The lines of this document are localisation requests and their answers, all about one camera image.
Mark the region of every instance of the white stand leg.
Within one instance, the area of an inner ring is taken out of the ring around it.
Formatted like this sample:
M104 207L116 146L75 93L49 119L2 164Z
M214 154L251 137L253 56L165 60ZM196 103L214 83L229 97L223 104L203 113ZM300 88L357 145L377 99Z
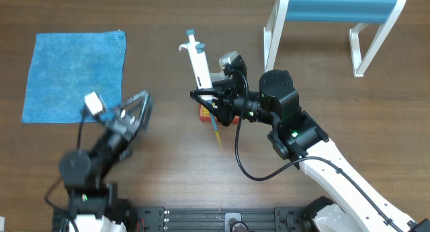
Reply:
M273 69L277 48L280 45L282 28L287 16L289 0L276 0L269 20L264 27L264 72Z
M369 64L372 59L375 57L375 54L379 50L379 47L381 47L383 41L387 37L394 23L396 23L396 20L402 12L405 3L406 0L397 0L397 3L394 6L394 9L391 11L390 15L388 16L387 21L384 24L381 24L378 31L376 32L376 36L372 44L370 45L368 52L365 54L363 60L361 59L358 33L362 31L365 27L367 27L369 24L360 23L356 25L356 27L349 30L349 42L351 44L351 57L354 69L354 77L363 77L364 72L369 67Z

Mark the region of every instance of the wooden table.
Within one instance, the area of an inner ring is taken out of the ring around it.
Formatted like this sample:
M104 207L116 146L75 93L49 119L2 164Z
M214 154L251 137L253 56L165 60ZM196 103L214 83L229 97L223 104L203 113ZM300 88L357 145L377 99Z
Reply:
M211 70L237 50L257 90L263 73L263 26L275 0L0 0L0 215L10 231L50 230L43 201L58 160L75 146L76 124L22 124L36 33L123 30L127 37L123 98L149 89L150 129L135 154L109 174L136 205L170 208L304 206L325 191L290 169L253 182L234 159L235 126L221 127L219 149L209 123L189 98L195 87L185 30L206 43ZM430 7L407 0L364 78L353 78L348 29L353 24L290 23L275 68L287 69L304 110L329 133L349 162L383 196L420 221L430 216ZM376 27L360 37L365 49ZM244 166L263 176L285 163L271 148L270 127L244 122ZM102 128L85 125L90 148ZM59 188L53 195L67 203Z

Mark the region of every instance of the white plastic piece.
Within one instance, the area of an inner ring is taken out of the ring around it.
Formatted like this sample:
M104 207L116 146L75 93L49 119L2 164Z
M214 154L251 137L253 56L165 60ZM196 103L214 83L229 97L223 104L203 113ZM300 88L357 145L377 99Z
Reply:
M289 0L276 0L264 27L264 72L273 70Z
M0 216L0 231L5 230L5 218Z
M105 216L102 216L101 219L96 219L95 215L77 215L75 223L79 232L127 232L123 223L117 225ZM70 222L69 231L75 232Z
M404 4L406 0L397 0L394 9L391 11L388 19L385 23L381 24L376 32L375 38L372 41L372 44L369 47L368 52L365 54L363 60L361 59L360 52L360 44L358 40L358 33L366 28L369 24L360 23L356 25L356 27L349 30L349 43L351 45L351 57L352 57L352 65L354 70L354 77L363 77L364 72L369 67L370 62L375 57L375 54L381 47L383 41L387 37L388 33L390 33L391 28L400 13L403 10Z
M287 16L288 2L289 0L276 0L266 26L264 27L264 72L272 70L275 64L277 49L280 44L282 29L284 28L284 22ZM354 77L363 77L364 72L375 57L379 47L381 47L394 23L396 23L405 3L406 0L397 0L387 21L381 24L376 32L375 38L363 60L361 59L358 33L367 27L368 24L360 23L349 30Z
M321 232L360 232L358 224L346 215L337 204L321 209L314 218L314 223Z
M179 50L187 49L191 65L193 66L194 77L196 78L196 84L198 89L212 88L212 81L210 79L208 61L206 60L206 53L202 51L197 52L196 46L200 42L196 41L193 34L188 35L189 42L181 44ZM212 95L201 95L203 100L212 100Z
M85 105L87 106L87 109L89 110L92 116L95 116L103 112L103 104L99 99L99 96L94 91L90 94L87 94L84 97L84 100L85 100Z
M307 150L309 157L321 157L341 168L376 203L388 218L403 231L409 231L407 223L413 219L383 198L358 172L351 167L330 140L320 141ZM301 170L320 184L332 199L349 215L362 231L395 231L384 223L383 218L358 190L330 165L322 161L300 162Z

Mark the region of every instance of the blue towel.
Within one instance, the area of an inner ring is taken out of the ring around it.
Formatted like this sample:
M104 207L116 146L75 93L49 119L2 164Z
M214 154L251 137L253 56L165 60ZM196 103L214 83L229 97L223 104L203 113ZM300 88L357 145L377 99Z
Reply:
M23 123L74 123L86 94L108 107L121 102L124 32L37 34L28 74Z

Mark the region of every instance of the blue cloth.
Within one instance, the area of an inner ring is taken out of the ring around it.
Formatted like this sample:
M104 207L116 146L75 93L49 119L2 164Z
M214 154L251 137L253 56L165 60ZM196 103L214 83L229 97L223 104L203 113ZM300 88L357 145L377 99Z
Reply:
M23 123L74 123L86 94L108 107L121 102L124 32L37 34L28 74Z

